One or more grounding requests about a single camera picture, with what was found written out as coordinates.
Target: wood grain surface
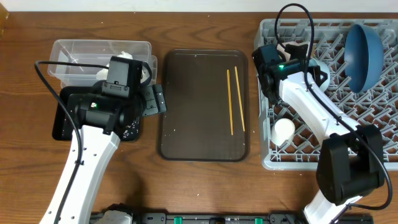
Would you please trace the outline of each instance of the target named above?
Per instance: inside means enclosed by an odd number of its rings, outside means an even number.
[[[70,142],[52,139],[56,101],[34,71],[57,39],[146,40],[163,66],[172,49],[253,51],[259,23],[276,13],[12,12],[0,40],[0,223],[38,223],[65,165]],[[304,18],[301,13],[282,17]],[[398,18],[398,14],[314,13],[314,18]],[[60,82],[49,78],[54,88]],[[299,211],[318,190],[315,172],[273,172],[261,166],[258,90],[249,60],[250,153],[239,163],[168,162],[155,151],[157,116],[143,119],[137,142],[122,142],[104,174],[94,211],[112,203],[178,213]],[[398,173],[390,172],[395,192]],[[361,200],[379,205],[386,187]],[[371,212],[398,223],[398,200]],[[354,209],[355,213],[368,211]]]

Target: dish rack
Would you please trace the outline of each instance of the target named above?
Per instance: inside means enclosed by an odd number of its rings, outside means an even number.
[[[398,170],[398,20],[384,19],[314,19],[315,58],[325,62],[331,81],[325,94],[339,109],[360,124],[375,124],[382,133],[384,164],[387,170]],[[264,19],[254,39],[254,49],[266,44],[276,45],[275,19]],[[346,77],[344,61],[345,38],[354,24],[375,29],[382,40],[384,67],[377,85],[353,93]],[[310,40],[308,19],[280,19],[278,33],[283,42]],[[316,170],[320,145],[309,127],[287,103],[274,106],[259,87],[259,129],[262,165],[268,170]],[[271,127],[280,118],[291,119],[295,126],[293,141],[281,147],[271,142]]]

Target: green connector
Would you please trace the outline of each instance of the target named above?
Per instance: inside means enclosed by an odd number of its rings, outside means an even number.
[[[174,217],[174,224],[182,224],[182,217]]]
[[[262,224],[262,218],[255,218],[254,219],[254,224]]]

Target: clear plastic container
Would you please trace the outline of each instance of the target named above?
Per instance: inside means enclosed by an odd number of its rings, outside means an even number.
[[[88,63],[107,65],[112,56],[123,52],[133,59],[147,62],[152,69],[152,82],[156,82],[157,59],[151,56],[152,47],[146,41],[129,40],[57,40],[50,60],[58,62]],[[61,87],[92,86],[98,81],[100,68],[49,65],[48,74],[61,80]]]

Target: chopstick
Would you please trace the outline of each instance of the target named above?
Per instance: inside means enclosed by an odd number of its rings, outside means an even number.
[[[241,109],[242,127],[243,127],[243,131],[244,131],[244,120],[243,120],[243,109],[242,109],[242,100],[241,100],[241,89],[239,87],[238,69],[236,68],[236,66],[235,66],[235,75],[236,75],[236,86],[238,87],[239,107]]]
[[[229,122],[231,123],[231,135],[234,135],[234,129],[232,125],[231,84],[229,82],[229,70],[226,71],[226,76],[228,79]]]

